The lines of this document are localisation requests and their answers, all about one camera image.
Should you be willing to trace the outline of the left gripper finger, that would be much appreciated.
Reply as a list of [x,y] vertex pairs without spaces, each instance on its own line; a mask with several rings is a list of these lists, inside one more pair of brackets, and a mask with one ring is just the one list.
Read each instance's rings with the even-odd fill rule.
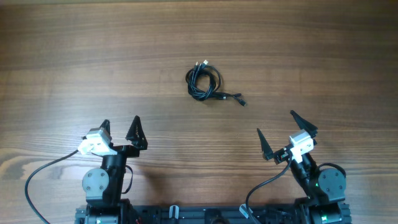
[[131,144],[139,150],[147,150],[148,142],[145,137],[139,116],[134,117],[125,139],[130,141]]
[[110,137],[110,121],[105,119],[99,127],[102,136]]

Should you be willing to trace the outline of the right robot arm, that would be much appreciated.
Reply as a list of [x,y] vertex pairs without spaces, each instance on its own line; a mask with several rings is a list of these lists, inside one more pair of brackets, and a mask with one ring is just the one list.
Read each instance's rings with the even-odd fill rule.
[[[286,167],[276,176],[255,186],[246,196],[247,217],[254,223],[351,223],[351,211],[345,203],[346,171],[333,163],[316,164],[310,151],[317,144],[318,128],[291,111],[300,131],[289,136],[289,144],[274,152],[260,129],[257,130],[263,158],[276,164],[286,162]],[[263,187],[291,170],[294,179],[306,196],[291,205],[267,207],[255,215],[249,207],[249,198]]]

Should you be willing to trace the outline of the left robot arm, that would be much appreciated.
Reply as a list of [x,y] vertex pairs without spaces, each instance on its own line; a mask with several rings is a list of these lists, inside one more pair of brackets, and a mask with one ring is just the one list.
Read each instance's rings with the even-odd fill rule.
[[81,154],[92,153],[102,158],[99,168],[89,170],[82,180],[86,208],[77,210],[75,223],[142,223],[142,218],[133,208],[130,200],[121,196],[131,189],[129,184],[123,190],[124,175],[132,168],[127,159],[139,157],[148,147],[141,119],[135,116],[126,134],[127,145],[115,146],[110,135],[110,121],[104,120],[100,127],[89,130],[78,146]]

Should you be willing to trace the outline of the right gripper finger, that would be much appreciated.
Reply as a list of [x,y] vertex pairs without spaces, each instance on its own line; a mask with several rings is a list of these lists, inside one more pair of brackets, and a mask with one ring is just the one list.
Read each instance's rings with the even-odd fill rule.
[[261,143],[261,151],[262,151],[263,158],[268,161],[274,157],[273,150],[270,147],[269,143],[267,142],[266,138],[264,137],[262,131],[259,128],[257,128],[257,133],[258,133],[259,140]]
[[293,116],[293,119],[300,129],[305,130],[312,138],[316,137],[318,134],[318,128],[314,124],[310,123],[306,119],[303,119],[294,110],[291,110],[290,114]]

